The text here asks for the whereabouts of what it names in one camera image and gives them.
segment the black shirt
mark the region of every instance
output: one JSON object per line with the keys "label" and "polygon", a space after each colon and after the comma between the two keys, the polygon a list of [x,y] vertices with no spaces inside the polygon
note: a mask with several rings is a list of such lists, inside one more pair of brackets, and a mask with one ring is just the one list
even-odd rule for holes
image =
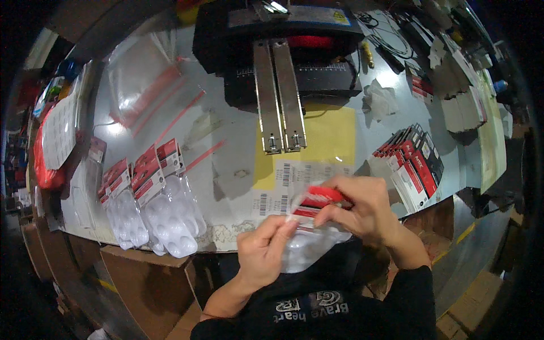
{"label": "black shirt", "polygon": [[383,301],[340,290],[250,301],[235,320],[198,323],[204,339],[436,339],[429,267],[401,270]]}

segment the yellow paper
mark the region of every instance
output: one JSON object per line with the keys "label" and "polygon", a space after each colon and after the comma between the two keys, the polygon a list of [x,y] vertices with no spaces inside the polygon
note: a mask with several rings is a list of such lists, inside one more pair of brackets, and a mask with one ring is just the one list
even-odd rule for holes
{"label": "yellow paper", "polygon": [[300,152],[267,155],[257,125],[253,188],[274,190],[278,159],[355,165],[355,110],[326,104],[307,104],[304,116],[307,148]]}

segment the barcode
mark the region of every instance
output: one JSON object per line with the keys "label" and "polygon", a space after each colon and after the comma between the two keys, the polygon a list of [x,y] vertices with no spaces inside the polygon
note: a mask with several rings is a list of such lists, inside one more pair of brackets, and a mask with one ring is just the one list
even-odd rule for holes
{"label": "barcode", "polygon": [[259,216],[265,216],[267,214],[267,194],[261,194],[259,200]]}
{"label": "barcode", "polygon": [[332,168],[330,166],[325,167],[325,178],[329,179],[332,175]]}
{"label": "barcode", "polygon": [[309,184],[310,183],[310,171],[312,171],[311,165],[305,165],[304,166],[304,183]]}
{"label": "barcode", "polygon": [[288,187],[289,186],[289,175],[291,173],[291,164],[284,163],[283,164],[283,182],[282,186]]}
{"label": "barcode", "polygon": [[287,205],[289,203],[289,199],[287,198],[287,195],[281,195],[281,203],[280,203],[280,214],[285,215],[287,214]]}

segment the right hand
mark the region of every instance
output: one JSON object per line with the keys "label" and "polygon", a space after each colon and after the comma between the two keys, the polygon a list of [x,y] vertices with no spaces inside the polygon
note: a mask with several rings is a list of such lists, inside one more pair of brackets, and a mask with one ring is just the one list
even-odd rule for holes
{"label": "right hand", "polygon": [[383,178],[335,176],[322,186],[337,189],[354,203],[354,207],[348,211],[334,205],[326,206],[314,220],[317,226],[332,220],[342,224],[364,244],[390,246],[396,243],[400,223],[391,211]]}

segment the metal bar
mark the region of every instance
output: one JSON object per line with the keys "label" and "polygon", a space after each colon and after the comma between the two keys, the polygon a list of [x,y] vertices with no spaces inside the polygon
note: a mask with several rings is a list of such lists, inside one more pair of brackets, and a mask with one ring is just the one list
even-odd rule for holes
{"label": "metal bar", "polygon": [[283,134],[268,40],[254,42],[253,65],[263,150],[267,154],[281,153]]}
{"label": "metal bar", "polygon": [[306,131],[302,118],[299,89],[287,39],[271,40],[272,53],[280,93],[285,152],[300,151],[306,147]]}

